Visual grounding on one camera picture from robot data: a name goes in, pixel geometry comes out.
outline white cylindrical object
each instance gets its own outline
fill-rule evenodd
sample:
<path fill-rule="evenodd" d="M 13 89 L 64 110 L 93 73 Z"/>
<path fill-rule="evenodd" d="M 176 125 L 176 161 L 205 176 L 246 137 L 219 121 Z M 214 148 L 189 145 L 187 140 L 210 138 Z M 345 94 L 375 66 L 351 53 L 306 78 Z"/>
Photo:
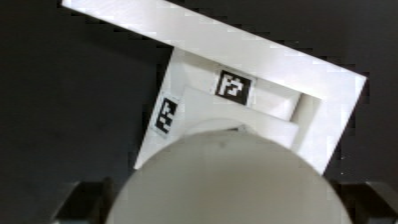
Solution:
<path fill-rule="evenodd" d="M 349 224 L 333 187 L 272 141 L 196 134 L 152 157 L 121 191 L 109 224 Z"/>

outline white cutout frame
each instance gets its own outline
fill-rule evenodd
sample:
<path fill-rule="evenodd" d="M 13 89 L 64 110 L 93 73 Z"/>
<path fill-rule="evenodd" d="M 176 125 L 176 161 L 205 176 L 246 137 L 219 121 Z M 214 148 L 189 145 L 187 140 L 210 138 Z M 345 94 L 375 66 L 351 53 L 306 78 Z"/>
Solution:
<path fill-rule="evenodd" d="M 64 0 L 63 5 L 304 93 L 292 150 L 324 173 L 367 77 L 164 0 Z"/>
<path fill-rule="evenodd" d="M 216 119 L 239 121 L 263 138 L 288 149 L 294 146 L 299 125 L 290 122 L 290 119 L 303 94 L 276 83 L 258 79 L 253 80 L 251 87 L 251 91 L 256 93 L 253 96 L 256 103 L 239 104 L 214 93 L 221 69 L 239 76 L 244 75 L 237 70 L 221 66 L 217 62 L 175 48 L 136 169 L 141 169 L 155 153 L 182 138 L 189 130 Z M 162 134 L 155 127 L 164 97 L 178 102 L 169 134 Z M 226 130 L 221 126 L 214 128 L 212 130 Z"/>

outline black background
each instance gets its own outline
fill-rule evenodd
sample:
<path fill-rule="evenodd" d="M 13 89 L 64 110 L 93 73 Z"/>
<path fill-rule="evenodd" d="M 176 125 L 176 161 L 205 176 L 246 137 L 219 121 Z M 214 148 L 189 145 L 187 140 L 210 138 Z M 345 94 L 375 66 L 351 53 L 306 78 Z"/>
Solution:
<path fill-rule="evenodd" d="M 132 174 L 171 48 L 57 7 L 0 6 L 0 222 L 43 223 L 68 184 Z M 187 0 L 370 77 L 326 176 L 398 190 L 398 1 Z"/>

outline black surface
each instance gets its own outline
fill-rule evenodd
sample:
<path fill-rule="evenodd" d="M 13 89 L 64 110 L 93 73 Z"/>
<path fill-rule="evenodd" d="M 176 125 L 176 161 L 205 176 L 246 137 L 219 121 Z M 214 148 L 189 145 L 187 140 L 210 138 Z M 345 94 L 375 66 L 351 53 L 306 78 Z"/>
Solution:
<path fill-rule="evenodd" d="M 398 2 L 180 4 L 370 74 L 326 176 L 398 190 Z M 111 176 L 120 189 L 132 174 L 171 49 L 54 0 L 2 1 L 0 16 L 0 221 L 43 223 L 68 183 Z"/>
<path fill-rule="evenodd" d="M 354 224 L 395 224 L 398 213 L 367 183 L 333 182 Z"/>
<path fill-rule="evenodd" d="M 104 224 L 112 200 L 112 180 L 107 178 L 104 182 L 80 182 L 57 211 L 54 219 L 59 224 Z"/>

